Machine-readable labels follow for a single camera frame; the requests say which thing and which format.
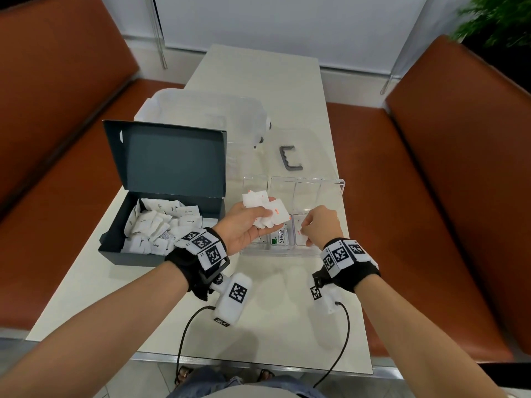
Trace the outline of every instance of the green plant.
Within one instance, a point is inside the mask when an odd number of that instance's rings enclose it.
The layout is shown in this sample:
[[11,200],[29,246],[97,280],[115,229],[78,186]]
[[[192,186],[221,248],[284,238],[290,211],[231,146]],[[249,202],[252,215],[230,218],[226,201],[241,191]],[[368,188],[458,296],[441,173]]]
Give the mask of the green plant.
[[472,0],[460,15],[472,19],[457,28],[454,39],[479,33],[488,39],[484,46],[531,46],[531,0]]

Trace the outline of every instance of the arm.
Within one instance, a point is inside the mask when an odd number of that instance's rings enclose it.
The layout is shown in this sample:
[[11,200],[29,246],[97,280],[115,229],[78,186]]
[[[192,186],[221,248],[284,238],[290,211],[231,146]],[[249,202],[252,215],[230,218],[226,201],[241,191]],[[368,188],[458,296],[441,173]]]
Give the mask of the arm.
[[[214,229],[232,255],[259,235],[263,208],[236,204]],[[0,378],[0,396],[92,397],[122,368],[188,290],[181,270],[166,261],[76,314]]]
[[[324,206],[311,210],[302,226],[307,244],[321,250],[343,237],[337,213]],[[354,291],[415,396],[505,397],[467,353],[381,277],[367,276]]]

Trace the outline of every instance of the black planter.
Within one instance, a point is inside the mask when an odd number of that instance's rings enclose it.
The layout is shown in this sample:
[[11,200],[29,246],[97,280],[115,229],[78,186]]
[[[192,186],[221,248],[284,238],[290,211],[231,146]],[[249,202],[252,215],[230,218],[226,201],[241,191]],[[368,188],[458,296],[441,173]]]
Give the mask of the black planter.
[[487,35],[467,36],[462,44],[531,93],[531,46],[484,47]]

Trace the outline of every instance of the box lid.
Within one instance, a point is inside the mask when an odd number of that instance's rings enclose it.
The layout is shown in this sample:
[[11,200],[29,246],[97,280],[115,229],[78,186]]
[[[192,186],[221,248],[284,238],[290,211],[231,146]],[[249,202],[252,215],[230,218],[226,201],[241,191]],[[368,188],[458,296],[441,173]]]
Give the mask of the box lid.
[[119,120],[103,126],[124,188],[225,196],[225,131]]

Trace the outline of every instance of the jeans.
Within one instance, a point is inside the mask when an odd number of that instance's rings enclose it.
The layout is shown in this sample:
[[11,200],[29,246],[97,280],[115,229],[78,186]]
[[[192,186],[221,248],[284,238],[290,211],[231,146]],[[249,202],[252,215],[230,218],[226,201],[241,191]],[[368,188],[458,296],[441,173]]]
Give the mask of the jeans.
[[[168,398],[202,398],[221,389],[241,384],[243,382],[239,377],[233,377],[229,381],[225,381],[225,377],[221,372],[204,366],[191,372],[186,380],[168,395]],[[277,376],[251,385],[282,388],[305,398],[325,398],[315,388],[304,384],[292,376]]]

